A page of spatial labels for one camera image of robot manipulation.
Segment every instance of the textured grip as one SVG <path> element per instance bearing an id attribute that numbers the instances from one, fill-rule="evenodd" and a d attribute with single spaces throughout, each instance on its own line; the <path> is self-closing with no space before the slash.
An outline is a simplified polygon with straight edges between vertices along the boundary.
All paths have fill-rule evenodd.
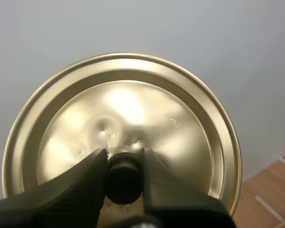
<path id="1" fill-rule="evenodd" d="M 107 172 L 106 150 L 96 150 L 58 177 L 0 200 L 0 228 L 95 228 Z"/>
<path id="2" fill-rule="evenodd" d="M 103 180 L 107 167 L 107 155 L 103 150 L 72 188 L 55 203 L 40 210 L 38 224 L 41 227 L 96 227 L 105 198 Z"/>

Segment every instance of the gold metal lid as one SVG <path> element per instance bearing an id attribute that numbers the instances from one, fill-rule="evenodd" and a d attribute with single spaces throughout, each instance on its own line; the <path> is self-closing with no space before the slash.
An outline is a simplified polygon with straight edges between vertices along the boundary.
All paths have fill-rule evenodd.
<path id="1" fill-rule="evenodd" d="M 7 140 L 4 196 L 58 176 L 101 147 L 109 157 L 152 148 L 174 176 L 234 212 L 241 157 L 226 111 L 193 74 L 141 54 L 83 60 L 33 94 Z"/>

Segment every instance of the metal lid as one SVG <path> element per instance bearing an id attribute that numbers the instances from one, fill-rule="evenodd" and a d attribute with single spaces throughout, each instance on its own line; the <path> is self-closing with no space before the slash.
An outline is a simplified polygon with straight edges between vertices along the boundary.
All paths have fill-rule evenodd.
<path id="1" fill-rule="evenodd" d="M 148 55 L 108 54 L 53 76 L 10 131 L 4 196 L 58 176 L 100 147 L 109 156 L 152 148 L 174 176 L 233 214 L 241 183 L 237 136 L 218 99 L 182 67 Z M 120 216 L 119 206 L 105 202 L 103 210 L 113 207 Z"/>

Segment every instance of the black rubber stopper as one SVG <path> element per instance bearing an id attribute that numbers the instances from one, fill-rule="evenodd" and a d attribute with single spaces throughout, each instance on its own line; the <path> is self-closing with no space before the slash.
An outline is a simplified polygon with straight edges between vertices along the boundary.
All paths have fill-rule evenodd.
<path id="1" fill-rule="evenodd" d="M 135 202 L 143 190 L 139 159 L 130 153 L 120 153 L 110 159 L 109 168 L 104 182 L 107 197 L 117 204 Z"/>

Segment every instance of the white wall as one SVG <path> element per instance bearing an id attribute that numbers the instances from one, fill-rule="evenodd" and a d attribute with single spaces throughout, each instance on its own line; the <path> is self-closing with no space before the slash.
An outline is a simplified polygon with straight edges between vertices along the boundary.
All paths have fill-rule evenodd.
<path id="1" fill-rule="evenodd" d="M 228 111 L 244 179 L 285 154 L 285 0 L 0 0 L 1 161 L 10 127 L 50 76 L 139 52 L 202 79 Z"/>

